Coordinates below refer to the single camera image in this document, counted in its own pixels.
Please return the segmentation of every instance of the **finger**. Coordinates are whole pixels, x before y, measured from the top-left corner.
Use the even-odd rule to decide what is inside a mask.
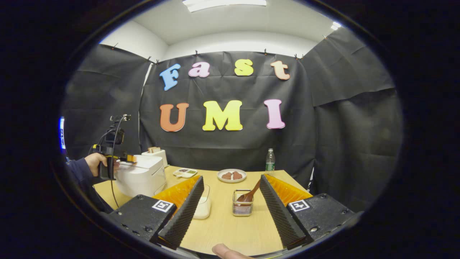
[[[102,154],[99,154],[98,159],[104,164],[104,166],[107,166],[107,157],[103,156]]]
[[[224,254],[224,259],[250,259],[252,257],[241,254],[240,252],[229,250]]]
[[[212,251],[217,256],[219,256],[220,258],[224,259],[225,253],[230,251],[230,249],[228,247],[226,247],[224,244],[217,244],[217,245],[213,246]]]

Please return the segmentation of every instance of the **cable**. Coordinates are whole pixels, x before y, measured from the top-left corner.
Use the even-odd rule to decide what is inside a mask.
[[[104,133],[104,135],[102,135],[102,137],[99,139],[98,145],[100,145],[101,142],[102,142],[102,139],[103,139],[108,133],[110,133],[110,132],[112,132],[112,131],[114,131],[114,129],[111,129],[111,130],[107,131],[106,133]],[[92,145],[89,147],[88,156],[91,154],[91,150],[92,150]]]
[[[120,129],[120,124],[121,124],[121,121],[126,117],[126,115],[123,115],[120,119],[120,121],[118,122],[118,126],[116,127],[116,131],[115,131],[115,137],[114,137],[114,142],[113,142],[113,145],[112,145],[112,165],[111,167],[109,167],[109,174],[111,175],[110,176],[110,186],[112,188],[112,195],[114,197],[114,200],[115,200],[115,204],[117,206],[117,208],[120,208],[120,206],[118,206],[118,202],[116,202],[116,198],[115,198],[115,193],[114,193],[114,186],[113,186],[113,179],[114,179],[114,151],[115,151],[115,141],[116,141],[116,136],[118,134],[118,129]]]
[[[114,129],[111,129],[111,130],[107,131],[104,135],[102,135],[102,137],[101,137],[101,138],[99,139],[99,141],[98,141],[98,145],[100,145],[101,142],[102,142],[102,139],[103,139],[108,133],[110,133],[110,132],[112,132],[112,131],[114,131]]]

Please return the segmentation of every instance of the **water bottle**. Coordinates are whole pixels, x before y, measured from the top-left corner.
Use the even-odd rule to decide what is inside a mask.
[[[274,170],[275,170],[275,154],[273,153],[273,148],[269,148],[267,158],[265,159],[265,171],[274,171]]]

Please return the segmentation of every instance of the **white plate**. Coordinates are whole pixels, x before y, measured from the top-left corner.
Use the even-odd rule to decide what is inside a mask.
[[[222,175],[224,175],[224,174],[226,174],[226,173],[228,173],[228,172],[233,173],[233,172],[235,172],[235,171],[237,171],[238,173],[240,173],[243,177],[242,177],[241,179],[238,179],[238,180],[233,180],[233,175],[231,176],[231,179],[232,179],[232,180],[227,180],[227,179],[223,179],[223,178],[222,178]],[[243,181],[244,179],[246,179],[246,172],[243,171],[243,170],[239,170],[239,169],[224,169],[224,170],[219,171],[219,172],[217,173],[217,178],[219,178],[219,180],[221,180],[221,181],[223,181],[223,182],[241,182],[241,181]]]

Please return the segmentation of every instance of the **letter f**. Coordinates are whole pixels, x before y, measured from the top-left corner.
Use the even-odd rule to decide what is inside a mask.
[[[177,81],[175,81],[173,78],[177,79],[179,77],[179,72],[177,72],[176,70],[179,68],[180,65],[175,64],[172,67],[160,73],[160,76],[163,78],[163,81],[165,82],[165,91],[171,89],[173,86],[177,84]]]

